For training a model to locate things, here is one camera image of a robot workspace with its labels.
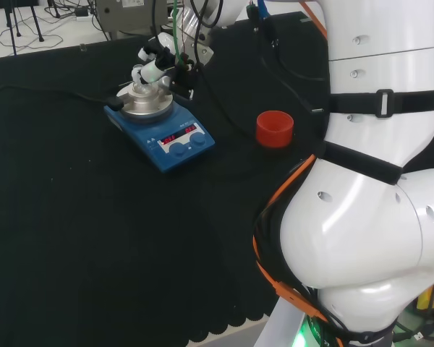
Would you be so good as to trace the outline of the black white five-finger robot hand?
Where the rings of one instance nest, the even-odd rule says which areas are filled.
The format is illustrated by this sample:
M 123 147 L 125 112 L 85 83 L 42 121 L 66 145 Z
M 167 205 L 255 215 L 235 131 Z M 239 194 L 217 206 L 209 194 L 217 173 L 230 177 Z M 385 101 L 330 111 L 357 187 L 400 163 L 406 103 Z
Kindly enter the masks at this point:
M 132 70 L 136 84 L 152 85 L 167 78 L 166 88 L 186 100 L 192 100 L 198 79 L 198 69 L 212 56 L 207 46 L 183 42 L 169 33 L 159 33 L 139 51 L 142 66 Z

